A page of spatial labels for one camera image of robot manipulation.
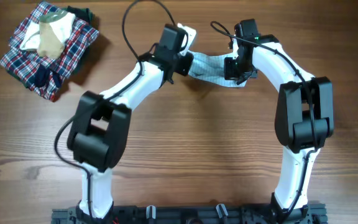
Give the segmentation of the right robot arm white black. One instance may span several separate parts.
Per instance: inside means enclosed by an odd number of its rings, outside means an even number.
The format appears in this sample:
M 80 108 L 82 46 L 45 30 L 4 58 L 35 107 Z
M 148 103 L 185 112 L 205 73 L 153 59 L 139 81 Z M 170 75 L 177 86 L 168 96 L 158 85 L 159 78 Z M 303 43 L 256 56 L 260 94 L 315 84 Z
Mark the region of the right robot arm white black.
M 278 91 L 274 128 L 283 159 L 272 215 L 300 218 L 314 160 L 334 131 L 333 85 L 299 67 L 274 35 L 259 33 L 254 19 L 236 24 L 230 39 L 234 56 L 224 59 L 225 79 L 240 85 L 262 72 Z

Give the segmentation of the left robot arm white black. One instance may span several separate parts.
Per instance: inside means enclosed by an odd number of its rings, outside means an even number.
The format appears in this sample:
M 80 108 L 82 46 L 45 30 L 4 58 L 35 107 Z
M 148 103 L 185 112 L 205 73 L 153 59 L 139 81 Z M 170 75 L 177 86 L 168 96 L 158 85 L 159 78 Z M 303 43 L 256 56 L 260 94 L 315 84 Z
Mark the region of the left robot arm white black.
M 83 169 L 82 199 L 76 207 L 85 223 L 112 220 L 112 169 L 127 144 L 132 112 L 174 73 L 186 76 L 193 55 L 189 48 L 196 30 L 167 24 L 153 52 L 139 56 L 134 69 L 112 88 L 99 94 L 87 91 L 78 103 L 68 135 L 67 147 Z

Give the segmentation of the light blue striped shorts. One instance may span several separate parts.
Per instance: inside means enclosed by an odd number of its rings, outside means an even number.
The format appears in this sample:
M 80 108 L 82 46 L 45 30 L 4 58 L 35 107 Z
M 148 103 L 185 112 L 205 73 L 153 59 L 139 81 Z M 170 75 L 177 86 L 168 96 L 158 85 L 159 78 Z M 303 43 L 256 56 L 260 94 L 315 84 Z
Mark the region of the light blue striped shorts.
M 218 56 L 209 56 L 192 51 L 190 53 L 193 54 L 194 59 L 188 72 L 189 76 L 229 88 L 241 88 L 246 85 L 246 81 L 238 85 L 235 80 L 226 80 L 224 78 L 224 59 L 233 57 L 233 53 Z

